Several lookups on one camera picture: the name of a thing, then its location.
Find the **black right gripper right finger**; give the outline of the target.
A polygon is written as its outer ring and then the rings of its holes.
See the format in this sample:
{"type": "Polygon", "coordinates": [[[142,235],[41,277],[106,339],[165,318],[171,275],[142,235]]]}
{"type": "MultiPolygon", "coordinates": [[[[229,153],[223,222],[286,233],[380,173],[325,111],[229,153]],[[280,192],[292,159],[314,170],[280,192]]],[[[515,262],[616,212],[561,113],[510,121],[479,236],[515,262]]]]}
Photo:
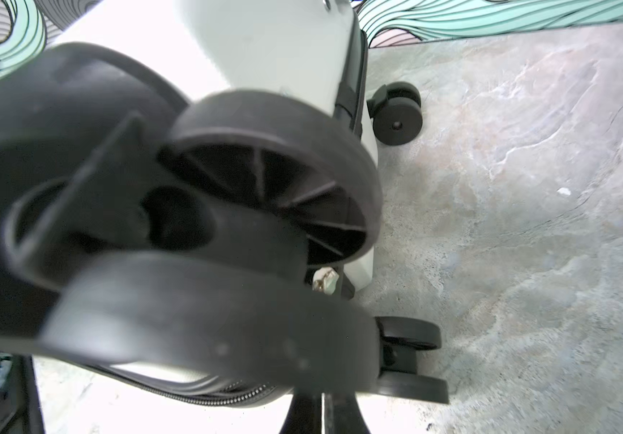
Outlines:
{"type": "Polygon", "coordinates": [[[325,434],[369,434],[356,394],[326,393],[323,396],[325,434]]]}

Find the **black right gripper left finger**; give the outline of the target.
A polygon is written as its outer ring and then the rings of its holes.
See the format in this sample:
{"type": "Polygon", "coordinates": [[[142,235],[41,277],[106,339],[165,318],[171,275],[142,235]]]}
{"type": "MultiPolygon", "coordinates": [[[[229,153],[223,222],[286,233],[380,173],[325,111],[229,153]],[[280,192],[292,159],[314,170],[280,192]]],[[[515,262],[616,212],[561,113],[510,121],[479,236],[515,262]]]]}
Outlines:
{"type": "Polygon", "coordinates": [[[294,394],[280,434],[322,434],[322,395],[294,394]]]}

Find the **white hard-shell suitcase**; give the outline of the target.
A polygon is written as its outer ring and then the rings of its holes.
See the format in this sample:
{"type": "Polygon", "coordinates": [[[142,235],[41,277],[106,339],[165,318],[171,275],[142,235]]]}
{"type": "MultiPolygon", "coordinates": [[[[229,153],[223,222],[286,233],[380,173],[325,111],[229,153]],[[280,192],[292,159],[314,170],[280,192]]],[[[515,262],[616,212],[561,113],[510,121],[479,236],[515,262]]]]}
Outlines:
{"type": "Polygon", "coordinates": [[[0,1],[0,351],[199,405],[289,390],[446,403],[433,323],[311,283],[372,278],[379,144],[352,1],[0,1]]]}

